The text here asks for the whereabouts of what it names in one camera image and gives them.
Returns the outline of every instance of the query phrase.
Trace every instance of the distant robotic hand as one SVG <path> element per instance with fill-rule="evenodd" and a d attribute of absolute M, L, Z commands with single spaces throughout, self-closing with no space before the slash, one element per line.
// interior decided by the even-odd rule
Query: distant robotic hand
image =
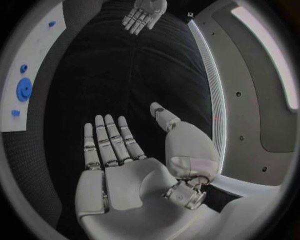
<path fill-rule="evenodd" d="M 136 0 L 122 24 L 130 34 L 138 35 L 145 25 L 151 30 L 166 10 L 166 0 Z"/>
<path fill-rule="evenodd" d="M 151 115 L 168 132 L 165 140 L 166 166 L 147 158 L 129 130 L 126 119 L 118 118 L 119 130 L 111 115 L 95 117 L 99 160 L 92 124 L 84 126 L 86 170 L 79 179 L 75 205 L 77 217 L 141 208 L 167 201 L 187 209 L 197 209 L 219 168 L 219 155 L 211 139 L 194 125 L 181 121 L 154 102 Z"/>

